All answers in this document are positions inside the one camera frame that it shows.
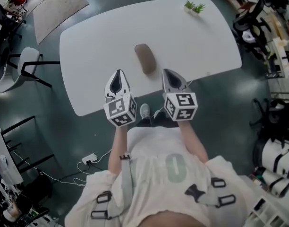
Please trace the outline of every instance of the power strip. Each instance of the power strip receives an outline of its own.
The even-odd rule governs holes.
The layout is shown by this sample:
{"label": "power strip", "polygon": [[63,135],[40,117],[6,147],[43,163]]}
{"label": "power strip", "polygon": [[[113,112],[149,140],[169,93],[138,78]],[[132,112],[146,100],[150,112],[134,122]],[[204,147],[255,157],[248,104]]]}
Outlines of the power strip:
{"label": "power strip", "polygon": [[92,163],[94,163],[96,160],[97,160],[97,156],[94,153],[92,153],[92,154],[88,155],[87,157],[84,157],[82,159],[82,162],[85,165],[87,165],[87,161],[91,161]]}

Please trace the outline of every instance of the white chair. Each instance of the white chair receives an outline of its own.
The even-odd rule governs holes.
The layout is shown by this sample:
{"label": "white chair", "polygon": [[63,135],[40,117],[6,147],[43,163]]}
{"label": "white chair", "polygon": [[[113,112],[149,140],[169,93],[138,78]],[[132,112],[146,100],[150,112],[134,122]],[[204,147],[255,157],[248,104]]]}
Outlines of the white chair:
{"label": "white chair", "polygon": [[[18,65],[10,61],[12,57],[19,57]],[[25,48],[21,54],[11,54],[8,57],[4,74],[0,80],[0,93],[13,90],[21,86],[25,81],[35,80],[47,87],[52,87],[51,84],[37,78],[34,73],[37,65],[60,64],[59,61],[39,61],[43,54],[34,48]],[[13,68],[18,71],[18,78],[14,81],[12,78]]]}

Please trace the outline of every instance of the white sneaker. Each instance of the white sneaker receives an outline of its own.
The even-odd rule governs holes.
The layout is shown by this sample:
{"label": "white sneaker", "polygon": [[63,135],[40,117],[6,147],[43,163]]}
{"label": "white sneaker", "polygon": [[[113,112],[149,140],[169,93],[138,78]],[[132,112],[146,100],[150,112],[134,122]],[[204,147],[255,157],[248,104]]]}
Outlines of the white sneaker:
{"label": "white sneaker", "polygon": [[150,118],[150,106],[148,104],[141,105],[139,113],[142,119]]}

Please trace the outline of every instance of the small potted plant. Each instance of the small potted plant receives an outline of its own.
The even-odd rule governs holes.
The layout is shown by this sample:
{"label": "small potted plant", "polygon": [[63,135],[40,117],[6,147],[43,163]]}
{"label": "small potted plant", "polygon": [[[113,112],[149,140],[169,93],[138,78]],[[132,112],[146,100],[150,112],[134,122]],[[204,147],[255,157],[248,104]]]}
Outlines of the small potted plant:
{"label": "small potted plant", "polygon": [[199,13],[201,13],[205,8],[205,5],[200,3],[198,6],[193,5],[193,8],[191,10],[191,14],[197,16]]}
{"label": "small potted plant", "polygon": [[183,10],[187,13],[189,13],[193,9],[193,2],[187,1],[185,5],[183,6]]}

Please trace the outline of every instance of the dark green floor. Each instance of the dark green floor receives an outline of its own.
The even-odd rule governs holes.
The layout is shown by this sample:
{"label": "dark green floor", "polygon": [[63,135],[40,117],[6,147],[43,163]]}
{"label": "dark green floor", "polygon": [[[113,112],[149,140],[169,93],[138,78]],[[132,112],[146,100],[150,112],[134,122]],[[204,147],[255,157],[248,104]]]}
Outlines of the dark green floor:
{"label": "dark green floor", "polygon": [[[33,47],[43,53],[44,60],[59,60],[60,34],[63,30],[96,14],[147,0],[88,1],[89,6],[67,19],[40,45],[35,40],[31,14],[27,17],[26,26],[20,30],[23,38],[17,40],[13,53]],[[212,1],[231,26],[236,14],[234,8],[226,0]],[[258,117],[251,101],[255,97],[268,97],[269,89],[263,77],[261,61],[242,49],[241,54],[242,68],[193,82],[191,88],[196,92],[199,109],[192,125],[210,158],[222,155],[233,163],[239,174],[248,174],[253,169],[251,153],[256,139],[256,131],[250,129],[248,121]],[[81,158],[93,152],[98,156],[107,152],[111,148],[114,128],[106,120],[103,111],[85,117],[75,115],[58,65],[38,67],[36,75],[51,83],[52,90],[35,82],[26,82],[20,88],[0,94],[0,128],[5,129],[35,115],[35,121],[10,132],[6,140],[12,140],[12,144],[22,142],[22,147],[16,152],[21,157],[30,157],[31,162],[53,153],[55,158],[41,164],[40,169],[54,178],[61,178],[76,172],[76,164]],[[138,105],[149,103],[152,110],[159,109],[162,105],[161,92],[138,98],[137,102]],[[108,157],[97,166],[105,169],[107,161]],[[25,182],[34,179],[36,174],[34,169],[24,173]],[[85,180],[84,174],[78,177]],[[82,189],[75,185],[54,184],[53,197],[44,206],[51,209],[52,216],[60,216],[62,224]]]}

